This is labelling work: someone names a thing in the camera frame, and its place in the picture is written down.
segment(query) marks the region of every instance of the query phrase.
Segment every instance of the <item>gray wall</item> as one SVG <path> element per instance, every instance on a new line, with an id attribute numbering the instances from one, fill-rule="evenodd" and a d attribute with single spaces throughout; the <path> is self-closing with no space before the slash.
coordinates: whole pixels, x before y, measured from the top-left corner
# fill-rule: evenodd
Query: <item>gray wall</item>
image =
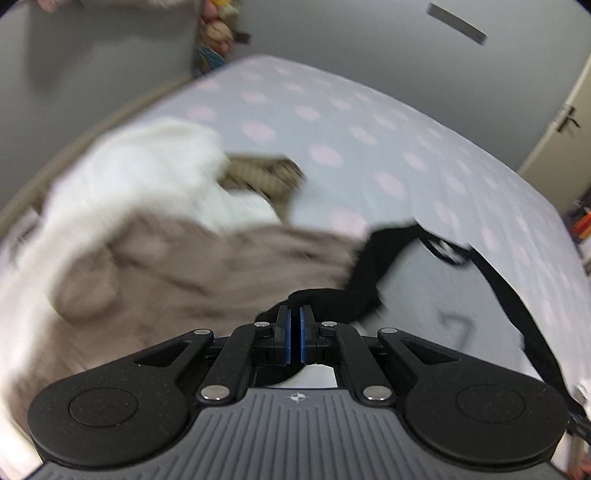
<path id="1" fill-rule="evenodd" d="M 372 86 L 517 169 L 591 50 L 574 0 L 440 0 L 488 35 L 483 46 L 427 16 L 428 0 L 245 0 L 251 45 Z"/>
<path id="2" fill-rule="evenodd" d="M 137 9 L 58 13 L 35 3 L 0 19 L 0 207 L 105 116 L 190 67 L 194 15 Z"/>

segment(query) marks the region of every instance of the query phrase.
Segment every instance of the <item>polka dot sheet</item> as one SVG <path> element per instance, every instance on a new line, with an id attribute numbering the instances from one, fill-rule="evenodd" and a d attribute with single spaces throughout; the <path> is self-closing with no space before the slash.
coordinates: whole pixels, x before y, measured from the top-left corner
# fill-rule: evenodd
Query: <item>polka dot sheet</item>
<path id="1" fill-rule="evenodd" d="M 211 126 L 229 152 L 297 162 L 307 181 L 295 225 L 363 238 L 416 219 L 473 245 L 520 294 L 567 383 L 591 377 L 589 283 L 558 214 L 459 134 L 371 88 L 267 56 L 218 70 L 135 122 L 167 115 Z"/>

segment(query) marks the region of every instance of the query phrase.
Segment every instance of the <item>black strap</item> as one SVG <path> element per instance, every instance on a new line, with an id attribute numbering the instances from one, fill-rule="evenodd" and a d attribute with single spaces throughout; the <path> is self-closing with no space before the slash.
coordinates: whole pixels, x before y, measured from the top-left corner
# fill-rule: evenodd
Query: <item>black strap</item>
<path id="1" fill-rule="evenodd" d="M 429 242 L 445 242 L 463 258 L 470 259 L 490 284 L 509 321 L 524 338 L 524 353 L 542 380 L 554 387 L 564 398 L 569 411 L 586 418 L 583 407 L 570 396 L 564 383 L 562 371 L 544 336 L 535 324 L 531 313 L 519 295 L 505 279 L 473 248 L 462 248 L 426 231 L 418 224 L 404 228 L 388 228 L 372 233 L 359 254 L 349 282 L 344 290 L 331 288 L 300 290 L 289 298 L 261 313 L 257 320 L 274 322 L 281 305 L 297 309 L 309 304 L 318 321 L 350 323 L 362 320 L 382 303 L 377 283 L 390 269 L 399 254 L 411 242 L 420 240 L 440 259 L 441 253 L 433 250 Z"/>

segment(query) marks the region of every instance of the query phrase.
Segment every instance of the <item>door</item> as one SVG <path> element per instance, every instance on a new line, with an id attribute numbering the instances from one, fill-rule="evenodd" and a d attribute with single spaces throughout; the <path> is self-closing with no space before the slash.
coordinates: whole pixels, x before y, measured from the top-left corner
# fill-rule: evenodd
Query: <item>door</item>
<path id="1" fill-rule="evenodd" d="M 518 173 L 561 214 L 591 185 L 591 56 Z"/>

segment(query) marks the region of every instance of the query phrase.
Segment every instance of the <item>beige cloth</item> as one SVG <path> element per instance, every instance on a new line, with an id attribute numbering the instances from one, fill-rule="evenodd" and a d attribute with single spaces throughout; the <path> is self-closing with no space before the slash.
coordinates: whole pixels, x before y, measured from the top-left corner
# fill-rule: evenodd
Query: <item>beige cloth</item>
<path id="1" fill-rule="evenodd" d="M 282 221 L 287 218 L 291 194 L 304 182 L 304 174 L 287 157 L 265 157 L 229 153 L 230 165 L 218 183 L 226 190 L 257 192 L 275 209 Z"/>
<path id="2" fill-rule="evenodd" d="M 58 322 L 13 389 L 11 413 L 49 383 L 181 333 L 217 336 L 296 290 L 342 287 L 359 241 L 283 225 L 219 236 L 182 220 L 140 216 L 73 263 L 54 292 Z"/>

